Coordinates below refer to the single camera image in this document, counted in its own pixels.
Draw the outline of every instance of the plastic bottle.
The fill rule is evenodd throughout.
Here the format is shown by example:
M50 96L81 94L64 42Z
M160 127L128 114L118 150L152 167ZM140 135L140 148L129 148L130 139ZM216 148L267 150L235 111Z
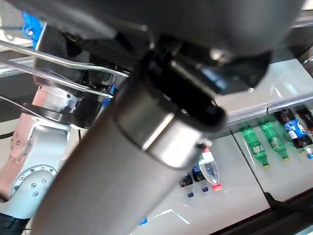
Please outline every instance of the plastic bottle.
M223 186L220 184L219 169L209 148L202 152L198 165L203 176L212 185L213 191L221 190Z
M279 121L275 121L272 123L274 129L278 132L278 134L283 138L284 141L292 143L292 139L286 132L284 126L279 123Z
M264 131L266 138L268 139L274 151L278 153L284 161L289 161L286 146L284 142L280 139L280 136L275 131L272 123L267 122L265 124L261 124L261 128Z
M307 135L303 126L295 118L290 109L275 113L277 120L284 126L292 139L293 145L300 151L305 152L309 159L313 159L313 142Z
M306 108L297 109L297 113L301 119L305 122L309 135L313 135L313 116L312 113Z
M190 185L192 184L193 184L193 181L189 173L185 174L184 178L179 183L180 187L186 189L187 197L189 198L194 196L194 193L192 192L192 188L190 187Z
M205 184L206 182L205 177L203 176L198 164L196 164L194 168L192 168L192 176L194 177L196 182L202 182L202 186L201 186L202 192L209 191L208 187Z
M261 142L256 137L254 130L251 127L247 127L243 130L243 136L252 149L254 157L262 163L264 168L269 168L268 156Z

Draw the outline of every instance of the black bottle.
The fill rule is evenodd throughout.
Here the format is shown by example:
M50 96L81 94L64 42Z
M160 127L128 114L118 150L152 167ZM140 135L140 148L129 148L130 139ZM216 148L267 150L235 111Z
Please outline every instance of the black bottle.
M306 108L299 108L297 109L297 113L299 114L299 116L301 117L301 119L305 122L308 131L309 131L309 135L313 135L313 116L312 113Z
M184 178L180 181L179 185L180 187L184 188L186 186L192 185L193 181L189 173L185 174ZM187 187L186 189L187 197L191 198L194 196L194 193L192 192L191 187Z
M194 177L196 182L206 180L205 177L203 176L198 164L196 164L194 166L194 168L192 168L192 176Z
M311 138L307 135L303 126L295 118L290 109L285 109L275 113L275 117L282 124L292 139L293 145L299 149L304 148L312 143Z

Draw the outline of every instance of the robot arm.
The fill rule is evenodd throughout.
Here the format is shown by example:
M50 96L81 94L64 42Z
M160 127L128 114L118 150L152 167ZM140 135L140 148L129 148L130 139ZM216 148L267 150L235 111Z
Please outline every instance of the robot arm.
M73 109L77 98L54 87L40 86L33 105L61 112ZM1 234L21 234L54 181L67 147L70 126L22 113L0 171Z
M106 46L106 39L116 40L119 44L113 48L122 44L128 55L133 51L140 55L136 67L130 66L127 56L125 63L110 57L119 66L131 67L132 76L58 174L37 211L34 235L129 233L188 171L210 133L222 127L225 115L214 105L214 95L257 85L269 63L268 51L284 36L302 3L281 1L282 13L267 1L258 1L262 7L254 5L258 10L252 14L247 10L254 3L245 0L236 6L224 1L172 1L168 7L158 4L163 8L157 10L138 2L135 11L127 2L121 8L107 1L56 0L51 8L42 5L45 1L13 2L72 34ZM236 9L243 11L234 14ZM263 21L261 13L270 17ZM117 29L137 31L138 41L142 34L149 35L145 56L130 40L128 44L121 39ZM83 46L103 54L94 45ZM16 170L6 185L12 187L16 177L34 165L26 166ZM19 192L2 190L12 199Z

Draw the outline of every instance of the silver metal bar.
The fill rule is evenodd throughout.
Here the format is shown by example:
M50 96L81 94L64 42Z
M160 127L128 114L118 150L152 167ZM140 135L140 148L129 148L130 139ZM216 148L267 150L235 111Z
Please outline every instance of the silver metal bar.
M61 84L63 86L70 87L70 88L76 89L76 90L81 91L81 92L88 92L88 93L104 96L104 97L107 97L107 98L113 98L113 95L111 95L109 93L95 91L95 90L90 89L89 87L77 84L77 83L69 81L69 80L65 80L62 77L59 77L57 75L54 75L54 74L51 74L51 73L48 73L48 72L44 72L44 71L41 71L41 70L37 70L37 69L34 69L34 68L29 68L27 66L20 65L18 63L12 62L12 61L2 59L1 57L0 57L0 63L8 65L8 66L15 67L15 68L17 68L17 69L19 69L19 70L21 70L23 72L26 72L26 73L29 73L31 75L35 75L35 76L38 76L38 77L41 77L41 78L44 78L44 79L48 79L48 80L54 81L54 82L59 83L59 84Z
M18 58L18 59L12 59L10 61L21 64L21 65L25 65L27 67L33 67L33 63L34 63L34 59L31 56ZM22 71L15 69L11 66L0 65L0 77L7 77L7 76L20 74L20 73L22 73Z
M120 72L120 71L116 71L116 70L112 70L106 67L102 67L102 66L97 66L94 64L88 64L88 63L78 63L78 62L73 62L70 60L66 60L54 55L50 55L44 52L40 52L40 51L36 51L36 50L32 50L29 49L27 47L21 47L12 43L8 43L5 41L0 40L0 45L5 46L10 48L13 51L22 53L22 54L26 54L26 55L30 55L30 56L34 56L36 58L42 59L42 60L46 60L58 65L62 65L71 69L77 69L77 70L95 70L95 71L102 71L102 72L109 72L118 76L122 76L122 77L128 77L128 74L124 73L124 72Z

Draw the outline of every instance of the green bottle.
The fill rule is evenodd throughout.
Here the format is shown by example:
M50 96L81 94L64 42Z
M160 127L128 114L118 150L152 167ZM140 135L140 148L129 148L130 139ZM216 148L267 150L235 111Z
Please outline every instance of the green bottle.
M274 151L278 153L284 159L284 161L286 162L289 161L286 146L284 142L282 142L282 140L280 139L277 132L275 131L272 123L268 122L268 123L262 124L261 128L264 131L266 138L268 139Z
M254 157L262 163L264 168L269 168L268 156L261 142L256 137L254 130L251 127L246 128L243 130L243 136L252 149Z
M291 137L288 135L287 131L285 130L285 128L282 126L282 124L280 124L279 122L275 121L272 124L274 126L274 128L277 130L277 132L280 134L280 136L283 137L283 139L286 142L290 142L292 143L292 139Z

